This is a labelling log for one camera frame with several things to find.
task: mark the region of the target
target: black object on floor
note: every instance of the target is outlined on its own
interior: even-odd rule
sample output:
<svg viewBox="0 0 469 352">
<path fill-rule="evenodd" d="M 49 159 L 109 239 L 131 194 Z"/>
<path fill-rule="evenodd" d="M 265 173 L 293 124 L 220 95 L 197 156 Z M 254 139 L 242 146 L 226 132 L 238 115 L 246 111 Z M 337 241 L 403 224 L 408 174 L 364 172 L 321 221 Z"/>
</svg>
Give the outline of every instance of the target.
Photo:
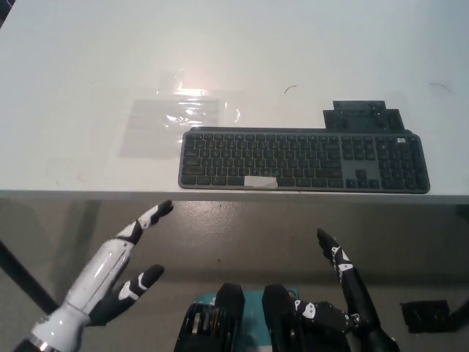
<svg viewBox="0 0 469 352">
<path fill-rule="evenodd" d="M 401 303 L 401 307 L 410 334 L 457 332 L 469 323 L 469 301 L 451 314 L 444 300 Z"/>
<path fill-rule="evenodd" d="M 182 188 L 406 194 L 429 190 L 421 141 L 409 131 L 200 127 L 184 134 L 181 153 Z M 273 186 L 269 178 L 259 180 L 269 186 L 259 185 L 256 177 L 269 177 Z"/>
<path fill-rule="evenodd" d="M 398 109 L 387 109 L 381 100 L 334 101 L 334 110 L 324 110 L 325 127 L 347 132 L 403 132 Z"/>
</svg>

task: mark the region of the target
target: gray floor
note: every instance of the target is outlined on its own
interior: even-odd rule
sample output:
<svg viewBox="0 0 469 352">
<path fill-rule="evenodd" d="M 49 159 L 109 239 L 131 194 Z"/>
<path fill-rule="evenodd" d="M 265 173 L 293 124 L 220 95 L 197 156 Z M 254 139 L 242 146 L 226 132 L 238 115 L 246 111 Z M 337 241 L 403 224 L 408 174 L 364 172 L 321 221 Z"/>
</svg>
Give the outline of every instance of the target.
<svg viewBox="0 0 469 352">
<path fill-rule="evenodd" d="M 1 239 L 62 299 L 100 244 L 151 202 L 0 200 Z M 453 207 L 178 202 L 146 233 L 125 276 L 152 263 L 166 273 L 125 316 L 88 329 L 82 351 L 172 351 L 192 299 L 223 282 L 273 282 L 346 307 L 315 230 L 335 235 L 360 268 L 385 330 L 402 351 L 467 351 L 467 330 L 410 335 L 399 303 L 469 297 L 469 224 Z M 27 335 L 40 311 L 0 273 L 0 351 Z"/>
</svg>

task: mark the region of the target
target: black device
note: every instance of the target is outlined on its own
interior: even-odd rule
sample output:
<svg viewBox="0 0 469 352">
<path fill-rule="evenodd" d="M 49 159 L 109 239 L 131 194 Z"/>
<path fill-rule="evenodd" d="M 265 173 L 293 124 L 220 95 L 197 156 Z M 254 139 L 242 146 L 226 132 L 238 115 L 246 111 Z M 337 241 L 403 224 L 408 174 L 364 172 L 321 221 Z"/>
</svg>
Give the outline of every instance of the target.
<svg viewBox="0 0 469 352">
<path fill-rule="evenodd" d="M 181 153 L 182 188 L 425 194 L 430 187 L 420 138 L 409 131 L 198 127 L 184 134 Z M 274 182 L 262 186 L 253 176 Z"/>
</svg>

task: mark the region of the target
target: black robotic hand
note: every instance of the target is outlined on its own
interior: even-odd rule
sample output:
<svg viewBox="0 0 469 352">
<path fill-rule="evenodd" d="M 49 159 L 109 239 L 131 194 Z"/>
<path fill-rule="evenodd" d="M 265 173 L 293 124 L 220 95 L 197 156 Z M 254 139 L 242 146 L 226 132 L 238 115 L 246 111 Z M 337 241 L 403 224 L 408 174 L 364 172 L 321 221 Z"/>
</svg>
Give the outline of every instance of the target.
<svg viewBox="0 0 469 352">
<path fill-rule="evenodd" d="M 362 351 L 397 352 L 399 346 L 382 329 L 373 301 L 356 267 L 343 248 L 322 229 L 317 237 L 323 254 L 336 270 L 348 306 L 353 332 L 361 341 Z"/>
</svg>

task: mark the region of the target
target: keyboard key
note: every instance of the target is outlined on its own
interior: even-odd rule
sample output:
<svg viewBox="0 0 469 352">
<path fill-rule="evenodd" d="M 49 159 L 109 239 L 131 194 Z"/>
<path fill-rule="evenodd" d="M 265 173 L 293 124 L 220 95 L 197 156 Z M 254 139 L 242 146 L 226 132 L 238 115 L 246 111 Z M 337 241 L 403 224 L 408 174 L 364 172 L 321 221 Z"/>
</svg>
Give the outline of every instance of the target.
<svg viewBox="0 0 469 352">
<path fill-rule="evenodd" d="M 204 135 L 202 133 L 187 133 L 185 135 L 186 139 L 203 139 Z"/>
<path fill-rule="evenodd" d="M 319 160 L 310 160 L 309 161 L 309 168 L 310 169 L 319 169 L 320 168 L 320 161 Z"/>
<path fill-rule="evenodd" d="M 405 179 L 413 180 L 413 172 L 406 170 L 402 174 Z"/>
<path fill-rule="evenodd" d="M 184 149 L 184 156 L 199 156 L 198 149 Z"/>
<path fill-rule="evenodd" d="M 208 186 L 209 184 L 211 184 L 211 182 L 212 182 L 212 178 L 210 176 L 198 176 L 197 177 L 198 185 Z"/>
<path fill-rule="evenodd" d="M 218 176 L 227 176 L 228 175 L 228 169 L 226 167 L 218 167 L 217 168 L 217 175 Z"/>
<path fill-rule="evenodd" d="M 212 158 L 202 158 L 202 166 L 212 166 Z"/>
<path fill-rule="evenodd" d="M 293 177 L 293 172 L 291 169 L 282 169 L 281 170 L 281 175 L 283 177 Z"/>
<path fill-rule="evenodd" d="M 264 150 L 262 155 L 266 159 L 271 159 L 271 158 L 273 158 L 273 150 Z"/>
<path fill-rule="evenodd" d="M 284 167 L 287 167 L 287 160 L 286 159 L 278 159 L 277 160 L 277 167 L 281 167 L 281 168 L 284 168 Z"/>
<path fill-rule="evenodd" d="M 236 147 L 238 149 L 246 149 L 248 147 L 248 142 L 247 141 L 238 141 L 236 144 Z"/>
<path fill-rule="evenodd" d="M 380 161 L 379 163 L 380 169 L 389 169 L 389 163 L 387 161 Z"/>
<path fill-rule="evenodd" d="M 378 180 L 368 180 L 368 186 L 370 188 L 374 188 L 374 189 L 379 188 L 380 187 L 380 181 L 378 181 Z"/>
<path fill-rule="evenodd" d="M 357 186 L 359 188 L 368 188 L 368 182 L 366 180 L 357 180 Z"/>
<path fill-rule="evenodd" d="M 325 151 L 322 151 L 322 150 L 318 151 L 318 152 L 316 152 L 316 157 L 318 159 L 322 159 L 322 160 L 327 159 L 328 158 L 328 152 L 325 152 Z"/>
<path fill-rule="evenodd" d="M 328 186 L 329 187 L 334 187 L 334 188 L 344 188 L 344 181 L 343 180 L 329 179 L 328 180 Z"/>
<path fill-rule="evenodd" d="M 299 150 L 300 142 L 290 142 L 290 150 Z"/>
<path fill-rule="evenodd" d="M 248 175 L 249 175 L 249 168 L 247 168 L 247 167 L 242 167 L 242 168 L 240 169 L 240 172 L 239 172 L 239 173 L 240 173 L 240 176 L 248 176 Z"/>
<path fill-rule="evenodd" d="M 348 179 L 345 181 L 345 186 L 347 188 L 357 188 L 357 180 Z"/>
<path fill-rule="evenodd" d="M 265 166 L 266 167 L 276 167 L 277 166 L 277 160 L 276 159 L 267 159 L 265 161 Z"/>
<path fill-rule="evenodd" d="M 400 170 L 401 164 L 398 161 L 390 161 L 389 165 L 391 166 L 392 170 Z"/>
<path fill-rule="evenodd" d="M 414 180 L 405 180 L 404 183 L 406 189 L 417 189 L 417 185 Z"/>
<path fill-rule="evenodd" d="M 353 152 L 353 158 L 355 158 L 355 160 L 363 160 L 365 159 L 365 155 L 363 152 Z"/>
<path fill-rule="evenodd" d="M 366 178 L 366 170 L 355 170 L 357 178 Z"/>
<path fill-rule="evenodd" d="M 279 187 L 293 187 L 295 186 L 295 179 L 292 177 L 277 177 L 277 185 Z"/>
<path fill-rule="evenodd" d="M 344 152 L 343 154 L 345 160 L 353 160 L 353 153 L 352 152 Z"/>
<path fill-rule="evenodd" d="M 307 159 L 315 159 L 316 158 L 316 152 L 314 150 L 308 150 L 306 152 L 306 158 Z"/>
<path fill-rule="evenodd" d="M 327 178 L 313 178 L 311 180 L 313 187 L 327 187 L 328 179 Z"/>
<path fill-rule="evenodd" d="M 223 176 L 213 176 L 212 184 L 214 186 L 226 186 L 226 177 Z"/>
<path fill-rule="evenodd" d="M 310 178 L 295 178 L 295 185 L 297 187 L 311 187 Z"/>
<path fill-rule="evenodd" d="M 323 169 L 340 169 L 342 164 L 340 161 L 324 160 L 321 161 L 321 167 Z"/>
<path fill-rule="evenodd" d="M 389 180 L 391 178 L 391 171 L 389 170 L 381 170 L 380 171 L 381 178 L 384 180 Z"/>
<path fill-rule="evenodd" d="M 257 167 L 251 167 L 249 169 L 249 175 L 250 176 L 259 176 L 261 174 L 261 170 L 258 169 Z"/>
<path fill-rule="evenodd" d="M 233 159 L 231 159 L 231 158 L 223 159 L 223 166 L 232 167 L 233 166 Z"/>
<path fill-rule="evenodd" d="M 339 143 L 322 143 L 322 150 L 339 150 Z"/>
<path fill-rule="evenodd" d="M 214 166 L 207 167 L 206 174 L 207 176 L 215 176 L 217 174 L 217 168 Z"/>
<path fill-rule="evenodd" d="M 387 152 L 378 152 L 378 160 L 387 161 L 388 160 Z"/>
<path fill-rule="evenodd" d="M 269 148 L 269 142 L 267 142 L 267 141 L 258 142 L 257 147 L 259 149 L 268 149 Z"/>
<path fill-rule="evenodd" d="M 278 148 L 280 148 L 280 143 L 278 143 L 278 142 L 269 142 L 269 149 L 277 150 Z"/>
<path fill-rule="evenodd" d="M 321 169 L 316 170 L 318 178 L 342 178 L 342 171 L 337 169 Z"/>
<path fill-rule="evenodd" d="M 184 158 L 182 160 L 182 165 L 187 166 L 200 166 L 202 160 L 200 158 Z"/>
<path fill-rule="evenodd" d="M 232 150 L 232 158 L 241 158 L 242 156 L 241 150 Z"/>
<path fill-rule="evenodd" d="M 313 142 L 313 143 L 311 143 L 311 149 L 312 150 L 321 150 L 321 144 L 319 142 Z"/>
<path fill-rule="evenodd" d="M 272 177 L 280 177 L 281 176 L 281 169 L 276 167 L 271 170 Z"/>
<path fill-rule="evenodd" d="M 205 148 L 205 141 L 196 141 L 195 147 L 199 149 Z"/>
<path fill-rule="evenodd" d="M 293 169 L 293 176 L 304 177 L 303 169 Z"/>
<path fill-rule="evenodd" d="M 366 160 L 376 160 L 376 155 L 374 152 L 366 152 L 365 153 L 365 159 Z"/>
<path fill-rule="evenodd" d="M 186 139 L 184 143 L 184 148 L 194 148 L 196 146 L 196 141 L 193 139 Z"/>
<path fill-rule="evenodd" d="M 298 167 L 298 160 L 293 159 L 293 160 L 288 160 L 287 165 L 290 169 L 294 169 Z"/>
<path fill-rule="evenodd" d="M 182 168 L 183 175 L 205 175 L 205 168 L 204 167 L 197 167 L 197 166 L 184 166 Z"/>
<path fill-rule="evenodd" d="M 340 152 L 328 152 L 329 160 L 340 160 Z"/>
<path fill-rule="evenodd" d="M 309 161 L 306 159 L 300 159 L 298 161 L 298 166 L 303 168 L 309 167 Z"/>
<path fill-rule="evenodd" d="M 237 167 L 230 167 L 228 169 L 228 176 L 237 176 Z"/>
<path fill-rule="evenodd" d="M 268 167 L 261 168 L 261 176 L 270 177 L 270 169 Z"/>
<path fill-rule="evenodd" d="M 244 177 L 228 177 L 228 186 L 244 186 Z"/>
</svg>

